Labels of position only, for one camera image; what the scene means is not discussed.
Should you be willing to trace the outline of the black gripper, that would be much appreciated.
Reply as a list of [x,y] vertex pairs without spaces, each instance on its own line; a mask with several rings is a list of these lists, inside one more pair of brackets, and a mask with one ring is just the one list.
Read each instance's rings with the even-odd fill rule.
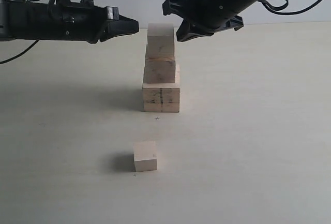
[[216,32],[244,27],[243,18],[228,14],[218,7],[212,9],[197,0],[165,0],[162,4],[165,16],[177,15],[183,19],[176,31],[176,40],[186,42],[199,37],[209,37]]

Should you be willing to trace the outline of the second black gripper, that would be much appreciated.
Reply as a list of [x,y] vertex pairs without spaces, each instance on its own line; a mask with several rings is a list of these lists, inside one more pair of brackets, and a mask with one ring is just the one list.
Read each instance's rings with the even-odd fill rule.
[[137,20],[120,15],[117,7],[95,6],[92,0],[53,4],[51,19],[55,25],[54,40],[95,44],[139,31]]

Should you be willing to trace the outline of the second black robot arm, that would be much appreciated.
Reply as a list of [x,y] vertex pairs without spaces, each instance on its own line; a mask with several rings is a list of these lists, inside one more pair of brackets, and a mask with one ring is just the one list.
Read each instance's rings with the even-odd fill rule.
[[98,7],[93,0],[52,5],[10,1],[6,10],[13,39],[96,44],[139,31],[138,21],[120,15],[117,7]]

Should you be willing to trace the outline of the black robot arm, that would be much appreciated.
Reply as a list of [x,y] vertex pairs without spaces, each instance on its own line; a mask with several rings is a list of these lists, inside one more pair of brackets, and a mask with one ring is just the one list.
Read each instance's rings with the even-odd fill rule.
[[175,14],[182,18],[176,39],[185,42],[198,37],[210,37],[228,29],[241,29],[244,22],[239,14],[256,2],[273,14],[292,16],[309,11],[321,1],[317,0],[299,11],[285,12],[289,0],[165,0],[162,12],[165,16]]

